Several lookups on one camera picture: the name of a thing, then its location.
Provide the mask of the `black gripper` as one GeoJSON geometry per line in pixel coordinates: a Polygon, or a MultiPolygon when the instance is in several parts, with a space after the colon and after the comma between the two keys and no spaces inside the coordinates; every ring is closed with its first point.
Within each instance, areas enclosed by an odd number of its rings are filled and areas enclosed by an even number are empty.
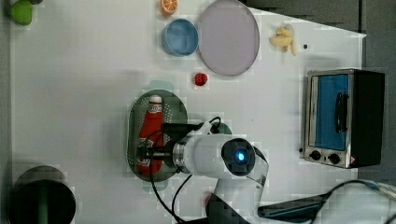
{"type": "MultiPolygon", "coordinates": [[[[190,131],[197,130],[201,124],[182,124],[182,123],[165,123],[162,125],[160,132],[163,134],[163,146],[162,147],[149,147],[147,149],[146,159],[150,160],[162,160],[163,166],[167,166],[170,169],[175,169],[176,166],[173,163],[173,147],[177,141],[185,137],[190,131]]],[[[137,156],[138,145],[136,151],[136,167],[138,164],[137,156]]]]}

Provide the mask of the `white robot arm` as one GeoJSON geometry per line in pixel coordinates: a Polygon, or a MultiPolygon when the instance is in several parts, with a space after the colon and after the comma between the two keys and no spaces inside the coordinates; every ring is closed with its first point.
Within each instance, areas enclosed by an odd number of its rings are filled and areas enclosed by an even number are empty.
{"type": "Polygon", "coordinates": [[[172,172],[218,180],[205,206],[209,224],[253,224],[258,217],[269,164],[244,138],[214,133],[217,127],[165,123],[158,131],[171,141],[160,147],[141,142],[137,157],[163,161],[172,172]]]}

